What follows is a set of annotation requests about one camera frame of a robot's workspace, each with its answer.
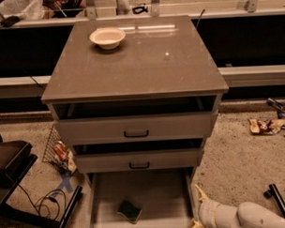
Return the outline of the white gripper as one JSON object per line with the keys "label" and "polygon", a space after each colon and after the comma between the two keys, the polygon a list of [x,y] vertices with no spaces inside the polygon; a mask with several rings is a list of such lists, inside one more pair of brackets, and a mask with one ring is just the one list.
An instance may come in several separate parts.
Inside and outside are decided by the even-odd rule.
{"label": "white gripper", "polygon": [[198,185],[195,189],[199,193],[200,204],[199,221],[192,220],[187,228],[239,228],[238,208],[222,205],[208,199],[207,194]]}

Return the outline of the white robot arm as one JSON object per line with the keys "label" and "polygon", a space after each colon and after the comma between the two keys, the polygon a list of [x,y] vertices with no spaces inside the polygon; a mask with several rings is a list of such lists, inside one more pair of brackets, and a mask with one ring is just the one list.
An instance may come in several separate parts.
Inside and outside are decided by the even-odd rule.
{"label": "white robot arm", "polygon": [[195,189],[200,194],[198,220],[192,220],[188,228],[285,228],[285,218],[261,205],[223,205],[211,200],[198,185]]}

